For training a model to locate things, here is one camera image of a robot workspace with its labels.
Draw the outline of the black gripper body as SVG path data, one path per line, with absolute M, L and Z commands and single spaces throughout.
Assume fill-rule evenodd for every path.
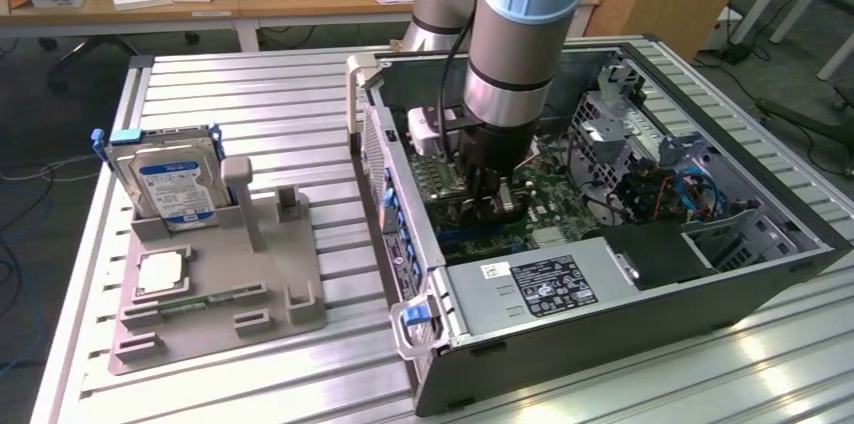
M 479 124 L 463 129 L 459 151 L 467 185 L 496 185 L 501 178 L 512 178 L 535 130 L 535 121 L 516 127 Z

